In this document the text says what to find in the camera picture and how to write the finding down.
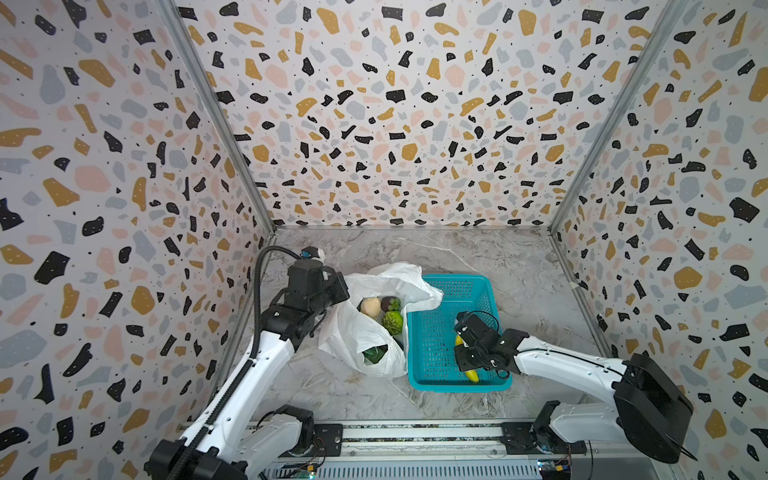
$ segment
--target basket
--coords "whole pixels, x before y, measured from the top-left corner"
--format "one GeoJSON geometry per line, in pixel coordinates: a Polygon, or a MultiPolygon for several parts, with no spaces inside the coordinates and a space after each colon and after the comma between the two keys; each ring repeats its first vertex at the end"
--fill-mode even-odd
{"type": "MultiPolygon", "coordinates": [[[[481,310],[498,318],[491,282],[482,275],[427,274],[424,281],[443,292],[442,303],[434,310],[408,313],[408,379],[413,388],[428,392],[496,392],[512,384],[511,376],[501,379],[495,371],[478,369],[480,381],[473,383],[458,370],[453,354],[456,314],[481,310]]],[[[491,328],[492,318],[479,314],[491,328]]]]}

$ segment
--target plastic bag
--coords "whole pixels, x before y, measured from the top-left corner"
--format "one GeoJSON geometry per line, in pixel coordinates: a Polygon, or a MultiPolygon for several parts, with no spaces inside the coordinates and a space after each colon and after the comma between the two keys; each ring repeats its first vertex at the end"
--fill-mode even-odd
{"type": "Polygon", "coordinates": [[[433,310],[442,302],[442,291],[422,279],[422,268],[411,263],[387,263],[367,274],[345,275],[349,300],[328,309],[320,327],[319,348],[350,367],[372,376],[395,378],[408,373],[408,312],[433,310]],[[378,322],[357,311],[362,299],[370,296],[397,296],[402,300],[405,322],[402,340],[405,351],[378,322]],[[366,365],[362,352],[387,345],[388,351],[375,365],[366,365]]]}

